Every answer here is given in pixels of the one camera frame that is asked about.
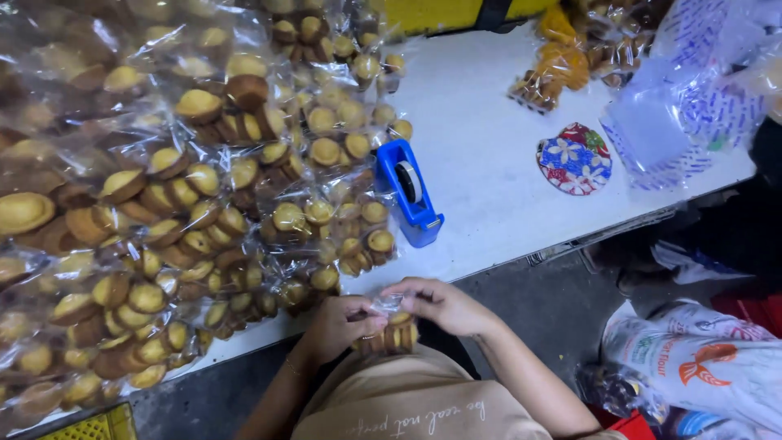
blue tape dispenser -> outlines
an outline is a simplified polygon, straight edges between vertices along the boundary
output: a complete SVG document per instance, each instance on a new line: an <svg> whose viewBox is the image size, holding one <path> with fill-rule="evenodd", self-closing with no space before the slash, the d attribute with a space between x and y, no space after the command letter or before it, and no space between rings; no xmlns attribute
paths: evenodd
<svg viewBox="0 0 782 440"><path fill-rule="evenodd" d="M402 214L397 218L407 241L424 247L437 240L445 216L432 207L410 144L404 139L386 143L378 148L377 157L378 176L396 192L400 209L395 212Z"/></svg>

bracelet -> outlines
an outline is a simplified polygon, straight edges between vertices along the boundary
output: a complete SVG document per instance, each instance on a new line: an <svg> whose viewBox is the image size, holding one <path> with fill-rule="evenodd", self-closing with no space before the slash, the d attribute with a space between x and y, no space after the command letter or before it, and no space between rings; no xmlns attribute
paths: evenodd
<svg viewBox="0 0 782 440"><path fill-rule="evenodd" d="M288 359L288 355L285 355L285 363L288 364L288 367L291 369L293 374L295 374L296 376L301 376L301 373L299 373L298 371L296 371L295 368L293 368L293 364L291 364L290 359Z"/></svg>

orange fish logo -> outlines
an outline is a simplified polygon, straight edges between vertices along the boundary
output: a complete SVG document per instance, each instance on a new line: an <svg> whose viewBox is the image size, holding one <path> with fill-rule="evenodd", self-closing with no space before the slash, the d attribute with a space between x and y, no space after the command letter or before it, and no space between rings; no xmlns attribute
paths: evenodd
<svg viewBox="0 0 782 440"><path fill-rule="evenodd" d="M706 361L730 362L736 358L737 352L738 348L733 344L706 345L695 353L695 362L685 362L679 366L679 377L684 385L687 385L687 382L693 377L697 377L705 383L715 385L716 387L730 385L731 382L729 380L720 380L714 377L712 372L703 366L702 363Z"/></svg>

beige t-shirt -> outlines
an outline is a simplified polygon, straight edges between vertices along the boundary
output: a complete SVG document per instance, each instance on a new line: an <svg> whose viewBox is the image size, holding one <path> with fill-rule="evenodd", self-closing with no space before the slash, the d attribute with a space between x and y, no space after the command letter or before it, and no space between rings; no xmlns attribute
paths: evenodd
<svg viewBox="0 0 782 440"><path fill-rule="evenodd" d="M367 362L351 354L304 409L293 439L551 439L494 380L473 380L443 353ZM602 431L584 440L626 440Z"/></svg>

dark floor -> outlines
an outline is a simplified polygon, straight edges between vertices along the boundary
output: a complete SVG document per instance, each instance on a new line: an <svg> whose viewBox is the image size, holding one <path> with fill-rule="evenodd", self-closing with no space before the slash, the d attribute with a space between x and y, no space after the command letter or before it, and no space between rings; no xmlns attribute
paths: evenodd
<svg viewBox="0 0 782 440"><path fill-rule="evenodd" d="M495 311L571 388L579 362L597 358L600 334L608 317L627 299L615 287L615 273L590 274L577 254L531 268L526 260L500 265L455 284ZM644 288L630 298L640 316L663 303L689 297L707 301L726 284ZM187 374L128 396L138 437L230 438L282 364L295 341ZM465 345L479 373L492 377L472 341ZM39 435L86 416L75 414L56 425L40 427L20 438Z"/></svg>

